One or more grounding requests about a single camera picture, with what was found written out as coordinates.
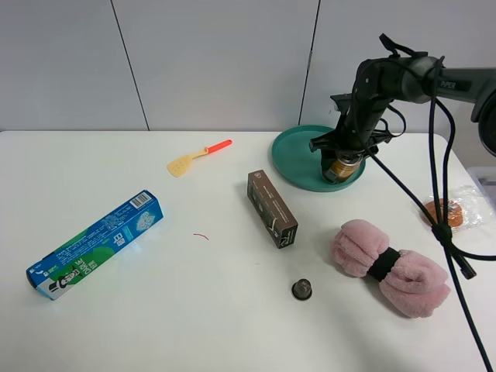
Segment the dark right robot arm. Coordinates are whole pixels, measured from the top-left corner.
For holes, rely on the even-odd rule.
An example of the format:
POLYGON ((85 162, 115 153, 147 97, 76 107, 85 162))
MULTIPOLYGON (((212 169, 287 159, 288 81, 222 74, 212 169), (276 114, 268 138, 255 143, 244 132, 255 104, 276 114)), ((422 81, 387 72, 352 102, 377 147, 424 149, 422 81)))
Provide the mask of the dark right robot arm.
POLYGON ((311 151, 321 153, 322 176, 337 179, 332 166, 343 158, 357 163, 376 154, 390 135, 376 129, 394 101, 424 104, 435 98, 469 102, 472 122, 484 148, 495 153, 495 70, 446 68, 435 57, 393 57, 365 60, 356 72, 352 91, 333 95, 340 113, 335 129, 311 140, 311 151))

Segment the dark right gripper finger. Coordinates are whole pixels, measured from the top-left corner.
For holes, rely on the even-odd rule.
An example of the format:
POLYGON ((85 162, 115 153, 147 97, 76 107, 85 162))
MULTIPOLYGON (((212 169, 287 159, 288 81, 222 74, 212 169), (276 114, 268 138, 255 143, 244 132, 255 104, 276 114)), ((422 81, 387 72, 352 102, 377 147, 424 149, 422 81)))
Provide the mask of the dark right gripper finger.
POLYGON ((337 161, 336 152, 334 150, 320 150, 320 152, 323 178, 329 183, 340 183, 338 176, 331 170, 332 165, 337 161))

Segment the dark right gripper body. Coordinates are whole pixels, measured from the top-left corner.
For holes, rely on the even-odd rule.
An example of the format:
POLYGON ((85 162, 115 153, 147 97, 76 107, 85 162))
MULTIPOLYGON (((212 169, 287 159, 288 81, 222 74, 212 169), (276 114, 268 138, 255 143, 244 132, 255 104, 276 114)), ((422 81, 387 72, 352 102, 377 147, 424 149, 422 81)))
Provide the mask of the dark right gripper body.
POLYGON ((376 129, 391 99, 372 98, 357 101, 353 94, 331 95, 330 98, 340 113, 337 127, 330 132, 310 140, 312 152, 321 150, 328 153, 377 152, 379 143, 392 140, 384 129, 376 129))

